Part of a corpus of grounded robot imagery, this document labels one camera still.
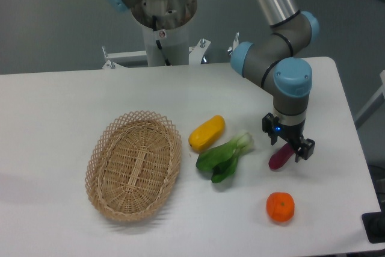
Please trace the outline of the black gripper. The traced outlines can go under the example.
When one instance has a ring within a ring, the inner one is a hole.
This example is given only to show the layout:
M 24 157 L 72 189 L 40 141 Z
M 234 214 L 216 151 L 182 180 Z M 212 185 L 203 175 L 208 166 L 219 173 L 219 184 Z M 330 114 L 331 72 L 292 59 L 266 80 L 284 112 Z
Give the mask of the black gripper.
M 286 141 L 295 152 L 295 162 L 308 160 L 315 149 L 315 141 L 303 138 L 305 121 L 296 125 L 284 125 L 277 116 L 268 113 L 262 119 L 262 130 L 267 133 L 270 144 L 274 145 L 280 137 Z

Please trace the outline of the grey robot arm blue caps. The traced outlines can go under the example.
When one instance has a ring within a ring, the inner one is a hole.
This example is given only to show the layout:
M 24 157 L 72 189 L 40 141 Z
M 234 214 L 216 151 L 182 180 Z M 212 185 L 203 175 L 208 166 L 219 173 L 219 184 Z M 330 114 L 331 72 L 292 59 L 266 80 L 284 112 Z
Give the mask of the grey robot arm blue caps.
M 194 17 L 196 0 L 108 0 L 117 11 L 130 10 L 146 30 L 147 62 L 150 66 L 176 66 L 188 62 L 190 51 L 177 34 Z M 234 42 L 230 64 L 234 71 L 273 97 L 273 111 L 262 120 L 262 129 L 275 143 L 286 141 L 299 159 L 311 157 L 315 142 L 303 129 L 312 69 L 296 54 L 319 33 L 319 23 L 301 11 L 294 0 L 257 0 L 271 28 L 263 44 Z

